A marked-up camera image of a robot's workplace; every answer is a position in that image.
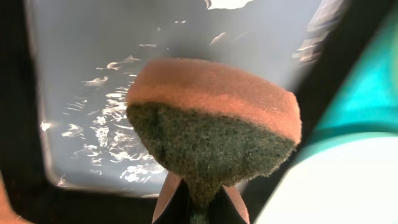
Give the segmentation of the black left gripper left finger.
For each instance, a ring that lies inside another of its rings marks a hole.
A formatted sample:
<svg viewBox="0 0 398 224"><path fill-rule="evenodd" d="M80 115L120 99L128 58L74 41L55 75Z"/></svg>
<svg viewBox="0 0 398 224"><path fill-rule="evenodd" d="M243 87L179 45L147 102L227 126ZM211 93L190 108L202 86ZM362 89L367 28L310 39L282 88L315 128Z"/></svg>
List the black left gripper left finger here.
<svg viewBox="0 0 398 224"><path fill-rule="evenodd" d="M152 224L190 224L191 200L187 184L168 172L157 199Z"/></svg>

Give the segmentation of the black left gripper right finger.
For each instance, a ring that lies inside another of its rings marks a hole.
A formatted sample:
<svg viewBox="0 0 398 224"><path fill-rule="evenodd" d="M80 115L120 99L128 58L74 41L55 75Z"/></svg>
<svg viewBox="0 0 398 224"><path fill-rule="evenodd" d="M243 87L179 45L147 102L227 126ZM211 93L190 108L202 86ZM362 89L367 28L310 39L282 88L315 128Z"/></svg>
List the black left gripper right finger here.
<svg viewBox="0 0 398 224"><path fill-rule="evenodd" d="M222 187L214 201L214 223L248 224L249 214L236 187Z"/></svg>

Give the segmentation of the orange green scrub sponge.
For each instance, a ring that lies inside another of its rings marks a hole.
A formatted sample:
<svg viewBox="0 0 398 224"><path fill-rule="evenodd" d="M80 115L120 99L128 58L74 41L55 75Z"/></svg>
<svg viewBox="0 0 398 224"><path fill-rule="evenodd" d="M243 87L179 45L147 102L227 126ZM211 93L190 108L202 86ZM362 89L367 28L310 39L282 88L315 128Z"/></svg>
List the orange green scrub sponge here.
<svg viewBox="0 0 398 224"><path fill-rule="evenodd" d="M273 173L300 143L293 93L207 60L149 62L127 93L126 115L155 160L206 207L222 186Z"/></svg>

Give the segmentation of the white plate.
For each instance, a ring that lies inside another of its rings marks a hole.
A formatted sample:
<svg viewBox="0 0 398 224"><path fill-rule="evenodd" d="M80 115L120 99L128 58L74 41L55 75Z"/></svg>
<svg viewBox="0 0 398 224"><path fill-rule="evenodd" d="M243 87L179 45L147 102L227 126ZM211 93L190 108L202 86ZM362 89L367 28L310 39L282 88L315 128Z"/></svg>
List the white plate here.
<svg viewBox="0 0 398 224"><path fill-rule="evenodd" d="M397 135L348 134L303 148L256 223L397 223Z"/></svg>

